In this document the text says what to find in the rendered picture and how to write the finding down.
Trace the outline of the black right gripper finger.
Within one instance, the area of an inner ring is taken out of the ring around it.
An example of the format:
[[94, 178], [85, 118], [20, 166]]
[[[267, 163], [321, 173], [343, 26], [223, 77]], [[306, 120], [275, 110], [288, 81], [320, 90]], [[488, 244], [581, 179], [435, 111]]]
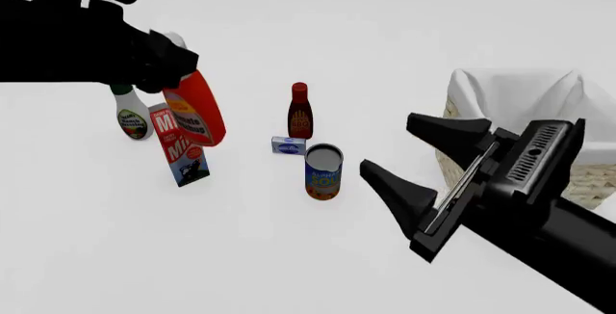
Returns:
[[360, 176], [383, 200], [407, 239], [426, 227], [427, 218], [436, 215], [435, 190], [397, 177], [370, 160], [360, 163]]
[[437, 118], [412, 113], [406, 130], [467, 170], [495, 141], [491, 125], [489, 119]]

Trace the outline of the dark red BBQ sauce bottle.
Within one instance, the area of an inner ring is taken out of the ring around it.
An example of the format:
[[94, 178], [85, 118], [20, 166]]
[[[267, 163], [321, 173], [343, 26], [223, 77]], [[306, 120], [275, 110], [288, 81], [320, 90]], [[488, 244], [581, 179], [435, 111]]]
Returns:
[[303, 82], [292, 85], [292, 102], [288, 112], [288, 135], [291, 138], [310, 140], [313, 137], [314, 122], [308, 86]]

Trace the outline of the woven wicker basket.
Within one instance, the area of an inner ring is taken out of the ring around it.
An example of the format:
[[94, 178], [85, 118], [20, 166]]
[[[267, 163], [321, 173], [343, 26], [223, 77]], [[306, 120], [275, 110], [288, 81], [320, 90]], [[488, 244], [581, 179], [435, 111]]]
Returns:
[[490, 116], [496, 128], [505, 128], [521, 134], [525, 125], [534, 119], [561, 119], [575, 121], [587, 118], [584, 143], [571, 169], [570, 183], [564, 196], [586, 209], [596, 209], [605, 200], [616, 194], [616, 122], [594, 116], [594, 109], [579, 106], [564, 99], [542, 97], [530, 108], [515, 111], [509, 108], [502, 117]]

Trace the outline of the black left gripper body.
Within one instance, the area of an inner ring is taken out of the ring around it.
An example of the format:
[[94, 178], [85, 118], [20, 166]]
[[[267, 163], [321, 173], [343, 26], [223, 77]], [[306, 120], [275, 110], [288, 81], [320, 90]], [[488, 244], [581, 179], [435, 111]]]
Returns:
[[146, 93], [179, 88], [182, 79], [197, 69], [196, 53], [154, 30], [134, 37], [133, 49], [132, 82]]

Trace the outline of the white ranch dressing bottle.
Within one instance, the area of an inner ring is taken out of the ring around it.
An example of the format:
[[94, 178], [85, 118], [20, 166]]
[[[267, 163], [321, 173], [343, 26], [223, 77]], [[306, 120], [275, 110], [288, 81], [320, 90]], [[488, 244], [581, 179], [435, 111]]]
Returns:
[[147, 106], [140, 100], [132, 85], [110, 85], [115, 98], [116, 120], [121, 130], [131, 140], [147, 140], [153, 125]]

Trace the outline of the blue and orange soup can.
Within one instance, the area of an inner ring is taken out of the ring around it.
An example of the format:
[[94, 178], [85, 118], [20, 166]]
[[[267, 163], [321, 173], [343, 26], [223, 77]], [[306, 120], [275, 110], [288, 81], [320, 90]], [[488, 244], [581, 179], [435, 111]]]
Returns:
[[330, 200], [341, 188], [344, 156], [332, 144], [315, 144], [304, 155], [305, 191], [316, 200]]

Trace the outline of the small blue and white box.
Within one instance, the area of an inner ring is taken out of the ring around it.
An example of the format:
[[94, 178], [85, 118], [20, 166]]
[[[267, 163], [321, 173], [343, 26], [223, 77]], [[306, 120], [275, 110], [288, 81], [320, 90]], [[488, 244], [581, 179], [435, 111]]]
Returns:
[[291, 137], [271, 137], [273, 154], [291, 154], [303, 156], [307, 149], [306, 140]]

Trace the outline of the red and white milk carton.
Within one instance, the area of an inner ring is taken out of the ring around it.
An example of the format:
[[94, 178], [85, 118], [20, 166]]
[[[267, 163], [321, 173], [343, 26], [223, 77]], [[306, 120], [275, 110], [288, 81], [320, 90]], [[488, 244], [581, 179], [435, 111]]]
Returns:
[[203, 147], [184, 137], [168, 105], [160, 103], [148, 110], [177, 186], [186, 186], [208, 177], [210, 171]]

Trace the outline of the white cloth basket liner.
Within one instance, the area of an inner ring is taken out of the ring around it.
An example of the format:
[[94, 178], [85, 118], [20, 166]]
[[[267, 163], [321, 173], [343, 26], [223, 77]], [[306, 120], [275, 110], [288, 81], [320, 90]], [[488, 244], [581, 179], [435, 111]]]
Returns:
[[616, 165], [616, 98], [571, 69], [458, 68], [448, 99], [461, 119], [521, 134], [536, 119], [585, 119], [577, 165]]

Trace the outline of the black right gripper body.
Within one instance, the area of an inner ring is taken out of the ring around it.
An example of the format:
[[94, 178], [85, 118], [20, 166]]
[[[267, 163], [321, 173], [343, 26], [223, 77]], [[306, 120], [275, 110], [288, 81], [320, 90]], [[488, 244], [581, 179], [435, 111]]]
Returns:
[[484, 223], [511, 229], [536, 229], [547, 218], [549, 200], [569, 183], [569, 171], [584, 138], [584, 119], [530, 122], [522, 134], [491, 131], [495, 141], [434, 207], [426, 227], [416, 232], [410, 248], [433, 261], [458, 226], [474, 213]]

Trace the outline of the red tomato ketchup bottle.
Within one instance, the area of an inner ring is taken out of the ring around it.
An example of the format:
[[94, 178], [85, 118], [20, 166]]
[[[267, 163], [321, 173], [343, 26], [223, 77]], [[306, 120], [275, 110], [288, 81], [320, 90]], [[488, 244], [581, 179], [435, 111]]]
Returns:
[[[177, 33], [164, 35], [174, 44], [190, 50]], [[182, 79], [179, 88], [165, 89], [163, 94], [181, 131], [192, 143], [206, 147], [221, 143], [226, 134], [225, 124], [214, 94], [198, 69], [198, 63], [196, 71]]]

